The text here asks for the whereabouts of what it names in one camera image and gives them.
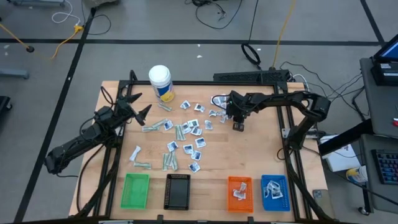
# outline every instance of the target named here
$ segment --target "green tray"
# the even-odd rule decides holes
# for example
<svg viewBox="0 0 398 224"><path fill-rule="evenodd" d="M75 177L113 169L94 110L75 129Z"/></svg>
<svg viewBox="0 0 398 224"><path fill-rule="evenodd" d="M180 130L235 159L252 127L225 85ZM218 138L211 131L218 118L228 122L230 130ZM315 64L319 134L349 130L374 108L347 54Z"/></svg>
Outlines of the green tray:
<svg viewBox="0 0 398 224"><path fill-rule="evenodd" d="M127 173L124 179L121 208L145 209L147 205L149 174Z"/></svg>

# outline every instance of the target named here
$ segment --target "orange tray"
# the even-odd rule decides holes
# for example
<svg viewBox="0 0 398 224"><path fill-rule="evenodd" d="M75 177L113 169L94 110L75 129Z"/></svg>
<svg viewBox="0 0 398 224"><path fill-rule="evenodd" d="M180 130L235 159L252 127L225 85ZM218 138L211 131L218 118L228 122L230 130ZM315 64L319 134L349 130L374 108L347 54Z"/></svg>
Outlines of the orange tray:
<svg viewBox="0 0 398 224"><path fill-rule="evenodd" d="M241 183L244 182L246 186L246 199L238 200L237 197L233 196L233 190L239 190ZM253 213L253 191L252 191L252 180L250 177L228 177L228 211L229 212L244 212Z"/></svg>

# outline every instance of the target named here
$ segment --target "white container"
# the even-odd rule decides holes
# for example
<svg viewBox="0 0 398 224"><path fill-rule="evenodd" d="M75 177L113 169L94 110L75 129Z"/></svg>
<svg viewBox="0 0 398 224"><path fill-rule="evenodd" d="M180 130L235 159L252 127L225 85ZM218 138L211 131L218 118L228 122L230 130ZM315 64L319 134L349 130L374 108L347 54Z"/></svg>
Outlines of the white container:
<svg viewBox="0 0 398 224"><path fill-rule="evenodd" d="M348 180L361 184L368 181L368 173L366 172L366 166L361 166L347 170L346 177Z"/></svg>
<svg viewBox="0 0 398 224"><path fill-rule="evenodd" d="M160 102L167 103L174 99L172 76L166 66L153 66L149 70L149 81L155 90L157 99Z"/></svg>

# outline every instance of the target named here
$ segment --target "keyboard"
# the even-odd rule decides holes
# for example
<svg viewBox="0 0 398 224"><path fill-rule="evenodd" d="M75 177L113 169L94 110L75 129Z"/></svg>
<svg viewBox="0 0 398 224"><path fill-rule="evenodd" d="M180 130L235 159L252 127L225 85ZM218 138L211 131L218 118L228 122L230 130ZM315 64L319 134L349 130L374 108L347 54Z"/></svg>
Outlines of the keyboard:
<svg viewBox="0 0 398 224"><path fill-rule="evenodd" d="M398 150L373 149L371 152L381 183L398 185Z"/></svg>
<svg viewBox="0 0 398 224"><path fill-rule="evenodd" d="M271 70L258 72L216 73L213 75L214 81L218 82L260 83L261 77L263 83L286 82L289 79L290 74L288 70Z"/></svg>

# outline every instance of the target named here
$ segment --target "table leg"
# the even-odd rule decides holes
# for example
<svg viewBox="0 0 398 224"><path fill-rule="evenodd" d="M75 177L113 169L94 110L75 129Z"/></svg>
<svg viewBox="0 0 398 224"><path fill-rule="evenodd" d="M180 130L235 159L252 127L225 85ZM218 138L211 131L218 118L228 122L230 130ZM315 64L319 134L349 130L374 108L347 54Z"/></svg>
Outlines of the table leg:
<svg viewBox="0 0 398 224"><path fill-rule="evenodd" d="M349 143L359 139L362 134L374 134L372 121L367 119L359 125L339 134L333 139L319 145L319 153L321 156L334 152L335 150L348 145Z"/></svg>

